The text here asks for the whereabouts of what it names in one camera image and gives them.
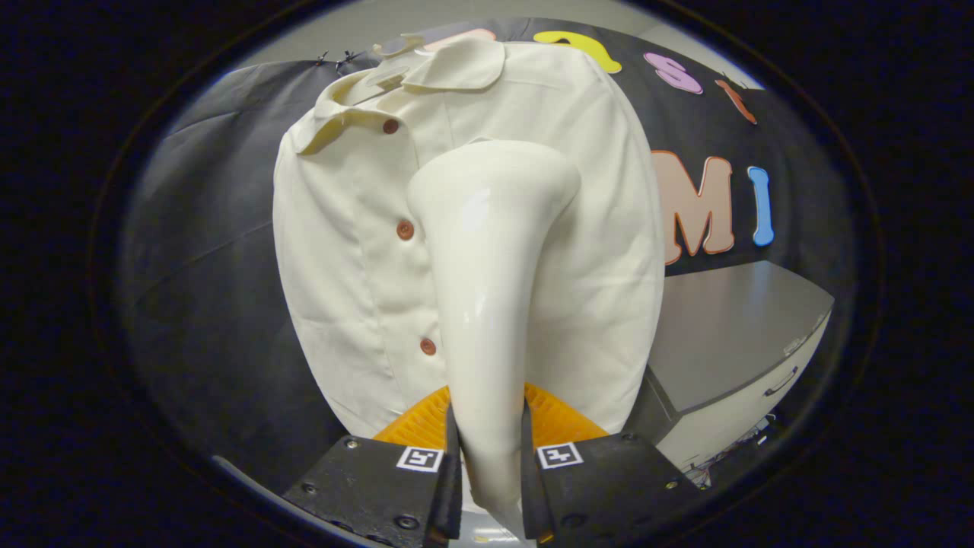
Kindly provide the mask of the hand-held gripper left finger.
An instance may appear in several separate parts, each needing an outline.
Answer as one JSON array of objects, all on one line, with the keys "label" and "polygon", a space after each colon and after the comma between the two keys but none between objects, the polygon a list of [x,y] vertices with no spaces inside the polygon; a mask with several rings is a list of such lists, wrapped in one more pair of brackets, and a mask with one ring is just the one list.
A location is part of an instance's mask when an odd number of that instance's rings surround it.
[{"label": "hand-held gripper left finger", "polygon": [[341,437],[285,499],[346,533],[390,547],[460,538],[460,437],[447,387],[373,438]]}]

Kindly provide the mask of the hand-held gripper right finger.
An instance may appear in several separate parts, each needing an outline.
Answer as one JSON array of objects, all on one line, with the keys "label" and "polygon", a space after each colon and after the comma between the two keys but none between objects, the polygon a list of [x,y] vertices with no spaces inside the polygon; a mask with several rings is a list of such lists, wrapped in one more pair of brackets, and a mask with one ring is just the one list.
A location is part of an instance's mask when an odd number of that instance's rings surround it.
[{"label": "hand-held gripper right finger", "polygon": [[639,545],[669,534],[702,499],[643,434],[608,434],[531,383],[524,396],[523,530],[536,544]]}]

